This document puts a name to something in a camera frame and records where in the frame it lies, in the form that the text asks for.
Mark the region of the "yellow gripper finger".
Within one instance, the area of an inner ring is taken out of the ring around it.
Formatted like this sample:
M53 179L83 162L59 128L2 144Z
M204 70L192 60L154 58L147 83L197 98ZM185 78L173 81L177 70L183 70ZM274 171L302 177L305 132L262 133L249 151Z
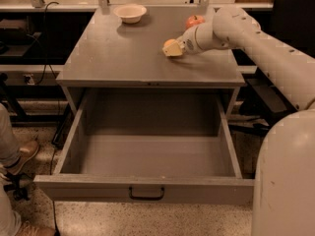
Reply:
M169 46L163 47L162 51L166 57L177 57L184 53L184 45L181 41L177 41Z

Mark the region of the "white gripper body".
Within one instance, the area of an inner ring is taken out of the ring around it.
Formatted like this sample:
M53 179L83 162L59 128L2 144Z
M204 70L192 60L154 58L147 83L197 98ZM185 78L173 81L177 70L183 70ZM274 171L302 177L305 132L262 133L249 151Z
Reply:
M183 54L197 54L201 52L196 40L197 29L197 26L191 27L177 38Z

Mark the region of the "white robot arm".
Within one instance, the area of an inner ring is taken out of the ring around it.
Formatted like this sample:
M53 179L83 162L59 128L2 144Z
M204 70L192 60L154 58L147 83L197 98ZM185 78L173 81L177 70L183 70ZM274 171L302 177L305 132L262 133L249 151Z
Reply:
M167 41L166 56L240 49L296 109L268 132L257 160L251 236L315 236L315 61L264 33L235 6Z

